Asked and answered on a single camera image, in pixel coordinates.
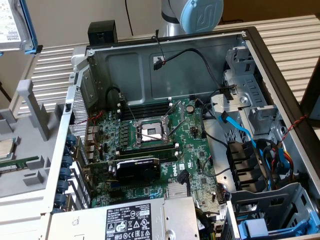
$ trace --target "black box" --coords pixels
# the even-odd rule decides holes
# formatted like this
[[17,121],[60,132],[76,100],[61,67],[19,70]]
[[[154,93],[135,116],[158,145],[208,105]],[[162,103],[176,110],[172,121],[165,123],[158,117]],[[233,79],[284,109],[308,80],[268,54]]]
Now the black box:
[[118,42],[115,20],[91,22],[88,29],[90,46]]

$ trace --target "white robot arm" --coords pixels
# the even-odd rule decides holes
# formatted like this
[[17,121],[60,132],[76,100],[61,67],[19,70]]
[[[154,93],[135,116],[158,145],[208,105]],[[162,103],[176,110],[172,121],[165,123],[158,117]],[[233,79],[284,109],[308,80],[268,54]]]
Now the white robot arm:
[[162,0],[164,24],[159,36],[212,31],[219,23],[223,9],[223,0]]

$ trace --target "wall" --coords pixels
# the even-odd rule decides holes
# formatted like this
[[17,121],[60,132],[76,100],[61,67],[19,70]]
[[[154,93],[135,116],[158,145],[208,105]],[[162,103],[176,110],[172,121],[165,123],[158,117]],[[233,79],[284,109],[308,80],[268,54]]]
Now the wall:
[[[91,22],[115,20],[118,37],[130,36],[125,0],[26,0],[39,44],[45,47],[88,42]],[[161,22],[160,0],[128,0],[134,35],[155,32]],[[0,81],[13,95],[27,56],[7,52],[0,57]],[[0,93],[0,108],[9,105]]]

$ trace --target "green circuit board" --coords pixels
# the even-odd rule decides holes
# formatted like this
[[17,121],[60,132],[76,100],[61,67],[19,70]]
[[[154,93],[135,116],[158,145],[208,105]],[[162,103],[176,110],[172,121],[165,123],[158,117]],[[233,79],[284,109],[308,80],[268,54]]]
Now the green circuit board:
[[[191,176],[191,195],[198,202],[198,205],[203,211],[217,212],[218,203],[217,201],[212,201],[212,192],[215,191],[216,179],[204,176],[197,165],[197,159],[200,160],[201,164],[204,164],[211,155],[207,138],[202,138],[201,109],[196,108],[195,101],[188,98],[175,99],[171,103],[175,104],[179,100],[181,103],[176,105],[169,115],[170,131],[181,122],[182,111],[184,113],[184,122],[170,136],[172,142],[168,143],[168,145],[179,144],[178,156],[175,156],[176,150],[173,148],[148,151],[125,157],[121,156],[116,160],[117,147],[123,150],[135,148],[136,128],[133,126],[134,121],[118,122],[115,112],[106,112],[100,118],[101,121],[96,122],[96,125],[103,132],[103,135],[100,136],[99,144],[107,143],[108,151],[103,153],[103,161],[101,161],[99,153],[96,151],[93,156],[93,163],[88,165],[96,183],[95,197],[92,198],[91,203],[92,208],[117,204],[126,200],[167,198],[168,184],[176,183],[179,173],[186,169]],[[187,106],[194,107],[192,114],[187,113]],[[197,129],[197,133],[191,132],[192,127]],[[121,186],[108,174],[109,163],[121,161],[122,158],[138,157],[168,159],[168,162],[161,163],[160,179],[155,180],[152,184]],[[214,168],[210,164],[206,165],[205,171],[214,174]]]

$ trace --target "motherboard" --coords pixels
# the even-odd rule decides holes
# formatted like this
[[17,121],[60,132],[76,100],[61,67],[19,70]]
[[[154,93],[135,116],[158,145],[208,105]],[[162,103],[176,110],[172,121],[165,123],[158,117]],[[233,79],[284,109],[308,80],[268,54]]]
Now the motherboard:
[[[211,156],[207,136],[202,134],[201,109],[195,100],[189,98],[171,100],[164,105],[164,113],[170,112],[167,122],[158,116],[122,120],[132,114],[121,117],[119,111],[109,111],[102,113],[89,128],[87,139],[92,139],[92,143],[96,141],[95,145],[88,146],[91,163],[86,166],[95,184],[93,208],[144,199],[172,198],[174,189],[185,191],[186,186],[180,185],[177,178],[187,170],[190,194],[198,207],[203,211],[217,212],[216,179],[205,176],[201,167]],[[167,139],[157,140],[163,139],[164,131],[168,132]],[[128,159],[159,160],[159,177],[152,182],[119,182],[117,163]],[[212,163],[206,164],[204,171],[214,174]]]

